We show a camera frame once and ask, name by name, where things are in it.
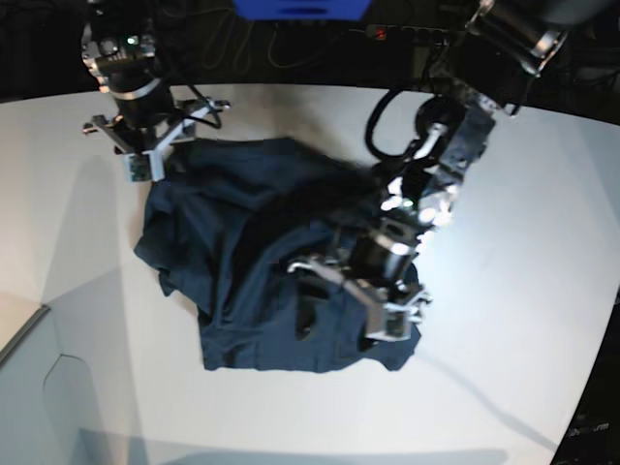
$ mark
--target crumpled fabric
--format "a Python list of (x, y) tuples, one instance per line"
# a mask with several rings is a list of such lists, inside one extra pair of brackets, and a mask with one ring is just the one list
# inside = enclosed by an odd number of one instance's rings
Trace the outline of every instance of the crumpled fabric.
[(411, 340), (363, 337), (363, 305), (339, 286), (287, 272), (295, 257), (352, 247), (378, 214), (367, 169), (292, 139), (178, 146), (153, 184), (136, 254), (165, 295), (196, 303), (204, 368), (324, 373), (363, 358), (400, 369)]

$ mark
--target dark blue cloth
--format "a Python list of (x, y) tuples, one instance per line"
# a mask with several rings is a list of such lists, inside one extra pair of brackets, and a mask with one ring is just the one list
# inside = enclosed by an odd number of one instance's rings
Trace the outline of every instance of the dark blue cloth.
[(291, 139), (178, 147), (153, 185), (136, 254), (166, 295), (199, 307), (204, 367), (326, 372), (366, 357), (403, 366), (419, 340), (370, 344), (338, 286), (288, 274), (299, 255), (352, 245), (383, 193), (368, 170)]

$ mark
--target white table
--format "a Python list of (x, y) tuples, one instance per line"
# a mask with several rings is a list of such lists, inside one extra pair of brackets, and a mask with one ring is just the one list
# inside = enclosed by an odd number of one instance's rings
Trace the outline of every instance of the white table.
[[(362, 134), (381, 91), (204, 91), (234, 103), (221, 139), (287, 135), (372, 163)], [(388, 109), (385, 151), (402, 150), (427, 98)], [(102, 135), (80, 133), (106, 111), (99, 94), (0, 106), (0, 292), (52, 307), (62, 352), (90, 367), (100, 418), (84, 429), (114, 463), (550, 462), (620, 282), (620, 128), (500, 117), (454, 224), (419, 260), (436, 299), (400, 372), (209, 373), (192, 304), (164, 298), (132, 253), (148, 187), (126, 182)]]

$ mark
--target white tabletop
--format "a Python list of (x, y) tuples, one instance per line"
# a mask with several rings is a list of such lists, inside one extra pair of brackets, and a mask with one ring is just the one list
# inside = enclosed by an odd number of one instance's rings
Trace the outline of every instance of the white tabletop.
[[(363, 126), (381, 91), (205, 92), (234, 103), (221, 139), (293, 136), (372, 162)], [(408, 94), (388, 109), (377, 131), (385, 151), (402, 150), (427, 98)], [(242, 452), (550, 462), (620, 282), (620, 128), (534, 109), (499, 118), (453, 225), (419, 260), (435, 303), (401, 371), (363, 361), (324, 375), (210, 373), (193, 306), (164, 298), (133, 256), (147, 186), (125, 181), (107, 139), (80, 133), (113, 110), (99, 94), (0, 106), (0, 292), (52, 307), (63, 353), (90, 366), (114, 453), (127, 456), (138, 438), (149, 463), (192, 451), (228, 454), (222, 463)]]

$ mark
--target blue object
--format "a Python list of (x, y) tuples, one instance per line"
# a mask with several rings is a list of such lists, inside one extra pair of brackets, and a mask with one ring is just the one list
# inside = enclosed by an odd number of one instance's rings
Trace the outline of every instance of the blue object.
[(249, 20), (340, 19), (358, 21), (372, 0), (234, 0)]

